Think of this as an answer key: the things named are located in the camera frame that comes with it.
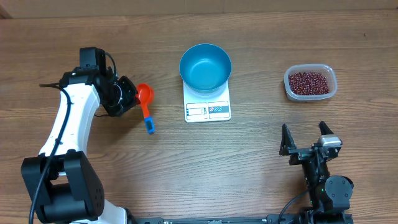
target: wooden surface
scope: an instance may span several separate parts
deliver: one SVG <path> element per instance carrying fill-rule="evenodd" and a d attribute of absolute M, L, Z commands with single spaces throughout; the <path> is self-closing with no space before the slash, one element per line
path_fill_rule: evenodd
<path fill-rule="evenodd" d="M 395 9 L 398 0 L 0 0 L 0 6 L 6 11 L 6 18 L 28 19 Z"/>
<path fill-rule="evenodd" d="M 396 223 L 397 10 L 1 20 L 0 30 L 1 223 L 27 222 L 20 166 L 37 155 L 57 113 L 59 92 L 38 84 L 57 82 L 88 46 L 110 52 L 121 75 L 156 94 L 153 136 L 139 108 L 93 120 L 88 157 L 114 204 L 137 217 L 279 213 L 305 189 L 301 167 L 278 155 L 282 124 L 298 147 L 307 147 L 325 120 L 344 141 L 328 166 L 355 183 L 349 211 L 355 223 Z M 178 63 L 202 42 L 232 59 L 231 121 L 184 121 Z M 334 68 L 332 99 L 286 98 L 284 73 L 303 63 Z M 304 205 L 307 199 L 289 211 Z"/>

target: teal bowl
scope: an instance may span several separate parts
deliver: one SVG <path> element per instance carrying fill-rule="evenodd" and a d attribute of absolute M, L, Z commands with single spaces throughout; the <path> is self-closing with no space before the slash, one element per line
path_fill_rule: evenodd
<path fill-rule="evenodd" d="M 182 80 L 200 93 L 211 93 L 223 86 L 231 76 L 228 54 L 213 44 L 198 44 L 188 49 L 180 61 Z"/>

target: plastic container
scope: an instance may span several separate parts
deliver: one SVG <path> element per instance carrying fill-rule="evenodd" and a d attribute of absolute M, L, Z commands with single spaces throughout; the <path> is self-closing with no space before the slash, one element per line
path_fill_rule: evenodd
<path fill-rule="evenodd" d="M 289 85 L 289 76 L 294 75 L 297 72 L 318 72 L 322 73 L 326 80 L 328 81 L 329 93 L 322 95 L 297 95 L 291 89 Z M 306 64 L 306 65 L 294 65 L 291 66 L 285 73 L 285 90 L 287 98 L 292 101 L 302 102 L 302 101 L 315 101 L 324 100 L 331 98 L 337 91 L 337 79 L 336 74 L 331 69 L 331 67 L 324 64 Z"/>

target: bowl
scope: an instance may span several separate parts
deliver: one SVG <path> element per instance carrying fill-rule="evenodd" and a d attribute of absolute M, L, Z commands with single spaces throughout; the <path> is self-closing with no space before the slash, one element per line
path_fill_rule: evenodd
<path fill-rule="evenodd" d="M 329 93 L 328 94 L 322 94 L 322 95 L 297 95 L 295 94 L 291 89 L 289 85 L 289 77 L 291 75 L 294 75 L 297 72 L 317 72 L 317 73 L 322 73 L 324 77 L 326 77 L 326 80 L 328 82 L 328 87 L 329 87 Z M 328 65 L 324 64 L 305 64 L 305 65 L 294 65 L 291 66 L 286 72 L 285 72 L 285 90 L 286 90 L 286 95 L 287 98 L 292 100 L 292 101 L 316 101 L 316 100 L 325 100 L 327 98 L 331 98 L 337 91 L 337 79 L 336 79 L 336 74 L 329 67 Z"/>
<path fill-rule="evenodd" d="M 188 49 L 180 61 L 182 80 L 193 90 L 211 93 L 225 84 L 232 72 L 228 54 L 213 44 L 198 44 Z"/>

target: red beans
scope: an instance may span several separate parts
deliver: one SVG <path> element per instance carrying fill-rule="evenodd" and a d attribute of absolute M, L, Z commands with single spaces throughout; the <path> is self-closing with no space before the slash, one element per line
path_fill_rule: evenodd
<path fill-rule="evenodd" d="M 322 73 L 298 72 L 289 76 L 290 89 L 297 95 L 322 95 L 329 93 L 328 81 Z"/>

